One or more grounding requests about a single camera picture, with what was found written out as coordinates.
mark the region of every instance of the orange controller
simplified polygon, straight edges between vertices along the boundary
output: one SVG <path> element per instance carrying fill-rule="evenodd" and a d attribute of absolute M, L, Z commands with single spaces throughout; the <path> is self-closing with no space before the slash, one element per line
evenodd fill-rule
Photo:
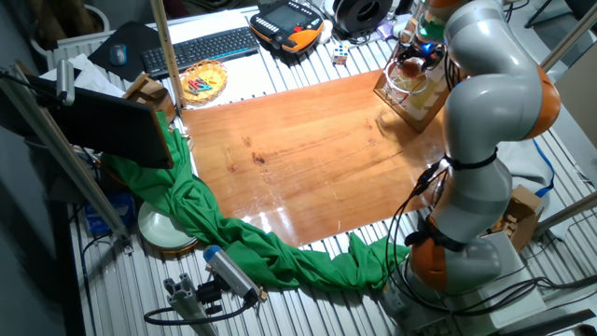
<path fill-rule="evenodd" d="M 294 1 L 273 3 L 261 9 L 249 23 L 257 37 L 291 53 L 312 46 L 324 28 L 319 14 Z"/>

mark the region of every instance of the computer mouse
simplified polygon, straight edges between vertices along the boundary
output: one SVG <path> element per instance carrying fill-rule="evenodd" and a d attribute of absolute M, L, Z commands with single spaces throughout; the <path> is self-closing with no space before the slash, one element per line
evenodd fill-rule
<path fill-rule="evenodd" d="M 116 44 L 110 48 L 110 64 L 122 66 L 127 63 L 127 46 Z"/>

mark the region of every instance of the green cloth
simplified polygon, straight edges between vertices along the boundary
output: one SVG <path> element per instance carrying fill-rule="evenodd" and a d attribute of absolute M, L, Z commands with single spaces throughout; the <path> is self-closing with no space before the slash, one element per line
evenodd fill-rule
<path fill-rule="evenodd" d="M 385 238 L 367 246 L 351 233 L 350 252 L 332 260 L 327 253 L 301 251 L 284 244 L 272 232 L 265 233 L 237 218 L 225 218 L 214 194 L 192 174 L 186 139 L 178 130 L 169 132 L 165 114 L 159 113 L 158 119 L 174 160 L 173 169 L 142 168 L 127 159 L 104 155 L 104 162 L 118 171 L 132 192 L 174 216 L 200 242 L 220 245 L 257 284 L 310 284 L 324 290 L 383 287 L 388 277 Z M 398 262 L 409 253 L 404 246 L 396 251 Z M 392 246 L 389 253 L 393 270 Z"/>

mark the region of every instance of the woven basket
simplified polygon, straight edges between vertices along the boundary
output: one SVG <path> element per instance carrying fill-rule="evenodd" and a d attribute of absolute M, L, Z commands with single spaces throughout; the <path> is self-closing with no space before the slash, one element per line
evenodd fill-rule
<path fill-rule="evenodd" d="M 209 84 L 212 89 L 201 91 L 198 95 L 184 91 L 185 99 L 192 105 L 203 105 L 219 96 L 228 82 L 228 71 L 224 64 L 218 61 L 201 61 L 195 63 L 180 75 L 183 90 L 188 89 L 189 80 L 197 80 L 198 77 Z"/>

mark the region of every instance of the mouse pad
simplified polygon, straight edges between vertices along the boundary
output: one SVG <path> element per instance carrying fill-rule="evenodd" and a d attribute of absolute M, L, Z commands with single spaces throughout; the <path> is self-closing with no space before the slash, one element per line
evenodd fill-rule
<path fill-rule="evenodd" d="M 116 44 L 127 46 L 127 63 L 123 66 L 114 66 L 110 63 L 110 48 Z M 118 28 L 88 58 L 106 71 L 133 82 L 146 70 L 141 53 L 159 47 L 161 44 L 157 31 L 139 22 L 128 22 Z"/>

